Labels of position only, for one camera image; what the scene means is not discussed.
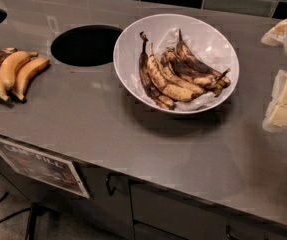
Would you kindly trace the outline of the yellow spotted banana front bowl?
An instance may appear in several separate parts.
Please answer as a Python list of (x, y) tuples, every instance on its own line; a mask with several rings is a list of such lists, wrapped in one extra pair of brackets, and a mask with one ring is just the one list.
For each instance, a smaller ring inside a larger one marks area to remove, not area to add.
[(189, 102), (194, 98), (192, 91), (177, 85), (164, 76), (154, 55), (152, 43), (149, 44), (148, 72), (153, 84), (168, 97), (181, 102)]

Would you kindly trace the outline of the dark spotted banana bowl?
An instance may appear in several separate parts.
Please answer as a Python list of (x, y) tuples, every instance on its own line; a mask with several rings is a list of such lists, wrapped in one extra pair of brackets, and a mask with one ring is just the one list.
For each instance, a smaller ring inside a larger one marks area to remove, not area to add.
[(158, 107), (162, 109), (173, 110), (175, 108), (174, 101), (161, 93), (151, 81), (151, 78), (148, 74), (148, 55), (146, 53), (146, 44), (148, 39), (144, 32), (140, 32), (139, 35), (143, 41), (142, 51), (139, 57), (139, 74), (143, 89), (146, 95), (152, 99)]

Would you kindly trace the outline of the brown banana upper middle bowl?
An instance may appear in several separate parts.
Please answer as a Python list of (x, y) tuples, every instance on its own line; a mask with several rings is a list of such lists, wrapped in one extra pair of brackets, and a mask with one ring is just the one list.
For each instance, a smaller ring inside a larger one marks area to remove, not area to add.
[(207, 73), (200, 73), (190, 68), (178, 56), (176, 49), (167, 48), (162, 56), (165, 56), (165, 58), (171, 64), (175, 74), (180, 78), (200, 86), (205, 91), (212, 91), (216, 96), (221, 93), (223, 87), (218, 83), (216, 76)]

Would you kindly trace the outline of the brown banana bowl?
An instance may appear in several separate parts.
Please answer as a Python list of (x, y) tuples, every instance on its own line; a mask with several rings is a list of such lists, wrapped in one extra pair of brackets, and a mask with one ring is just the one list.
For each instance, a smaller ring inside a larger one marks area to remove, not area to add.
[(208, 66), (201, 60), (197, 59), (196, 56), (192, 53), (187, 44), (183, 41), (182, 32), (179, 32), (179, 40), (176, 45), (176, 52), (178, 56), (187, 64), (190, 68), (200, 72), (212, 74), (217, 77), (218, 83), (223, 87), (227, 88), (231, 84), (231, 80), (227, 77), (229, 70), (224, 72), (219, 72), (212, 67)]
[(200, 73), (190, 68), (178, 56), (176, 49), (167, 48), (162, 56), (165, 56), (165, 58), (171, 64), (175, 74), (180, 78), (200, 86), (205, 91), (212, 91), (216, 96), (221, 93), (223, 87), (218, 83), (216, 76), (207, 73)]

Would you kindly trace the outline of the spotted banana middle bowl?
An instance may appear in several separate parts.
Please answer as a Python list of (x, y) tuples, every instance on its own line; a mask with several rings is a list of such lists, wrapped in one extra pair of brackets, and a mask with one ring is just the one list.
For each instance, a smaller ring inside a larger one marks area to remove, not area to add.
[(205, 93), (205, 90), (201, 88), (198, 85), (195, 85), (191, 82), (188, 82), (179, 76), (177, 76), (171, 66), (171, 64), (168, 62), (168, 60), (165, 58), (165, 56), (161, 57), (160, 63), (162, 65), (162, 72), (165, 74), (165, 76), (174, 82), (175, 84), (179, 85), (180, 87), (189, 89), (194, 93), (195, 96), (201, 96)]

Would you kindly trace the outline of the brown banana back bowl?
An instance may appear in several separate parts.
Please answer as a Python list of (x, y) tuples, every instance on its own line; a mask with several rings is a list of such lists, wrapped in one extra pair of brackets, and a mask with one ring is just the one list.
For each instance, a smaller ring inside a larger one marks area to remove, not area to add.
[(190, 68), (200, 72), (212, 74), (217, 77), (218, 83), (223, 87), (227, 88), (231, 84), (231, 80), (227, 77), (229, 70), (224, 72), (219, 72), (212, 67), (208, 66), (201, 60), (197, 59), (196, 56), (192, 53), (187, 44), (183, 41), (182, 32), (179, 32), (179, 40), (176, 45), (176, 52), (178, 56), (187, 64)]

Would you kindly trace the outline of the white bowl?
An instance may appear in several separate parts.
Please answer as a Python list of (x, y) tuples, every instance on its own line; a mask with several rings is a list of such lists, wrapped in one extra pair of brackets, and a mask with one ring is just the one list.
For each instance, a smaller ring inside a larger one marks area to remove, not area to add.
[(197, 59), (213, 69), (224, 72), (231, 84), (219, 96), (205, 94), (193, 102), (178, 102), (173, 114), (193, 114), (212, 109), (225, 101), (234, 91), (239, 79), (239, 61), (230, 42), (209, 24), (185, 15), (157, 14), (142, 18), (129, 25), (118, 38), (113, 62), (116, 74), (124, 87), (138, 100), (156, 109), (141, 84), (139, 57), (142, 51), (140, 32), (153, 44), (155, 55), (160, 57), (168, 47), (178, 43), (179, 32)]

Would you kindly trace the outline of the yellow banana right of bunch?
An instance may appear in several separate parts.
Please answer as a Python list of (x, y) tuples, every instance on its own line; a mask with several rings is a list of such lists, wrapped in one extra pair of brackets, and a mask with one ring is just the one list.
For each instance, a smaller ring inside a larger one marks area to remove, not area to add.
[(32, 59), (21, 67), (16, 76), (15, 87), (12, 93), (22, 102), (25, 101), (25, 93), (30, 81), (40, 72), (45, 70), (50, 63), (50, 60), (45, 57)]

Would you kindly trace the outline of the yellow banana of bunch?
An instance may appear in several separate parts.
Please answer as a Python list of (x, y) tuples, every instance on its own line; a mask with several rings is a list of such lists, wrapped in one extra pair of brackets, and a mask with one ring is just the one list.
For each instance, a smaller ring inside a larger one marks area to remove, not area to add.
[(40, 72), (45, 70), (50, 63), (50, 60), (45, 57), (32, 59), (21, 67), (16, 76), (15, 87), (12, 93), (22, 102), (25, 101), (25, 93), (30, 81)]
[(37, 56), (37, 52), (17, 51), (3, 61), (0, 66), (0, 82), (6, 90), (14, 87), (18, 70)]

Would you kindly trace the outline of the yellow banana top of bunch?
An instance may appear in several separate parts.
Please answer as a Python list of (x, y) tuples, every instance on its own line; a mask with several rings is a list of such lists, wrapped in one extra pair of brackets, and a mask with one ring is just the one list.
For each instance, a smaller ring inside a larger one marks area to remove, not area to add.
[(0, 66), (0, 82), (6, 90), (14, 87), (18, 70), (37, 56), (37, 52), (17, 51), (3, 61)]

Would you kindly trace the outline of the grey cabinet drawer front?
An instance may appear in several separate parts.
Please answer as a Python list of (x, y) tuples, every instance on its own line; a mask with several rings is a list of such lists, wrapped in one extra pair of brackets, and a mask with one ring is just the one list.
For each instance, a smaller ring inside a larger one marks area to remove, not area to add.
[(213, 206), (143, 184), (130, 186), (134, 219), (187, 240), (235, 240)]

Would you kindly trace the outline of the landfill sign plate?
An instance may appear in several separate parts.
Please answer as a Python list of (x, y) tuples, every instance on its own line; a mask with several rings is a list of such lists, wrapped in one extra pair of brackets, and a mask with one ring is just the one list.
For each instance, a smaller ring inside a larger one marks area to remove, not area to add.
[(18, 174), (84, 198), (90, 197), (72, 161), (1, 137), (0, 156)]

